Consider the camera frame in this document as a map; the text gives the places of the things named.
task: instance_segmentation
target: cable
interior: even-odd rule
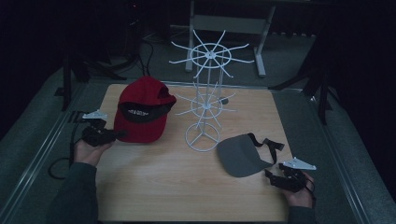
[[[142,75],[145,76],[146,75],[145,74],[145,65],[143,65],[143,60],[142,60],[142,57],[140,57],[140,54],[137,55],[137,59],[140,62],[140,65],[141,65],[140,69],[142,69]]]
[[[59,179],[59,180],[64,180],[64,179],[65,179],[65,176],[57,176],[57,175],[55,175],[55,174],[52,172],[52,168],[53,168],[58,162],[60,162],[60,161],[65,161],[65,160],[68,160],[68,161],[69,161],[69,167],[71,166],[71,164],[72,164],[73,161],[74,161],[74,144],[77,142],[77,141],[75,141],[76,131],[77,131],[78,125],[79,125],[80,123],[85,122],[85,121],[86,121],[85,119],[79,119],[79,120],[77,121],[76,125],[75,125],[74,128],[73,128],[72,136],[71,136],[70,143],[69,143],[69,157],[62,157],[62,158],[59,158],[59,159],[53,161],[53,162],[49,165],[49,168],[48,168],[48,170],[47,170],[47,173],[49,174],[50,177],[52,177],[52,178],[54,178],[54,179]]]
[[[142,42],[143,42],[144,44],[149,45],[149,46],[151,47],[151,53],[150,53],[150,55],[148,56],[148,63],[147,63],[147,65],[146,65],[146,71],[147,71],[148,75],[151,76],[151,73],[149,72],[149,62],[151,61],[151,57],[152,57],[152,55],[154,54],[154,47],[153,47],[148,41],[146,41],[146,40],[144,40],[144,39],[142,40]]]
[[[314,182],[312,180],[310,180],[308,178],[307,178],[307,180],[309,182],[311,182],[312,189],[309,189],[306,185],[305,185],[305,189],[308,190],[308,192],[311,194],[311,197],[312,197],[312,208],[315,208],[315,205],[317,204],[317,197],[315,197],[315,194],[314,194],[314,192],[315,192],[315,184],[314,184]]]

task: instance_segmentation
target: handheld controller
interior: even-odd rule
[[[93,147],[114,142],[118,137],[123,137],[126,132],[115,132],[105,128],[106,122],[102,119],[90,119],[90,126],[82,131],[82,140]]]
[[[273,175],[265,170],[265,176],[270,179],[271,185],[294,193],[305,188],[307,179],[301,170],[289,168],[282,163],[279,164],[279,169],[283,171],[285,177]]]

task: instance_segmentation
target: wooden tabletop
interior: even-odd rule
[[[122,90],[126,85],[110,85],[100,110],[108,114],[108,129]],[[188,99],[195,97],[193,87],[170,86],[169,92]],[[278,162],[292,159],[289,144],[267,90],[222,88],[229,98],[217,119],[220,141],[243,133],[254,133],[283,143]],[[117,141],[105,152],[98,165],[97,197],[102,221],[285,221],[288,207],[279,189],[271,186],[263,172],[248,177],[228,175],[216,149],[199,152],[188,146],[187,129],[198,117],[191,102],[177,96],[168,114],[162,137],[150,144]],[[272,162],[266,146],[258,151]],[[277,168],[271,168],[278,174]]]

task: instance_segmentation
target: black strap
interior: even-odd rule
[[[254,135],[254,133],[248,133],[247,134],[251,141],[253,142],[255,147],[262,147],[262,145],[267,145],[268,148],[270,149],[270,153],[271,156],[273,158],[274,163],[276,164],[277,158],[276,158],[276,149],[281,151],[283,149],[283,147],[285,146],[284,144],[278,143],[278,142],[274,142],[269,140],[268,138],[265,138],[264,141],[262,141],[262,143],[259,143],[256,139],[256,136]]]

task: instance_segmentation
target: metal stand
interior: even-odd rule
[[[197,65],[197,74],[194,76],[194,78],[197,79],[197,82],[193,83],[196,89],[196,96],[194,99],[188,99],[186,97],[178,95],[178,97],[191,102],[191,109],[179,113],[178,115],[192,112],[195,116],[198,117],[198,121],[196,123],[193,123],[186,131],[186,142],[191,148],[196,151],[209,151],[216,147],[220,140],[220,136],[217,127],[210,124],[208,121],[210,119],[213,119],[221,128],[217,116],[222,111],[235,111],[223,108],[223,105],[225,105],[228,102],[228,99],[233,97],[234,94],[227,97],[220,97],[224,73],[228,77],[233,77],[232,75],[227,73],[227,71],[224,69],[224,66],[227,65],[230,61],[237,61],[240,63],[253,63],[254,61],[237,60],[232,57],[231,51],[233,49],[242,49],[247,47],[248,45],[235,47],[232,49],[227,49],[226,47],[222,46],[219,42],[224,37],[225,31],[222,33],[217,43],[206,44],[202,42],[202,40],[195,33],[195,31],[193,31],[193,33],[201,44],[191,49],[177,45],[172,42],[172,44],[176,47],[188,50],[191,55],[186,60],[181,60],[177,62],[170,61],[169,63],[192,62]],[[200,84],[200,75],[203,73],[204,69],[207,71],[207,81],[206,84]],[[213,86],[210,84],[210,80],[212,70],[214,69],[219,69],[219,79]],[[200,88],[205,91],[205,94],[201,94]]]

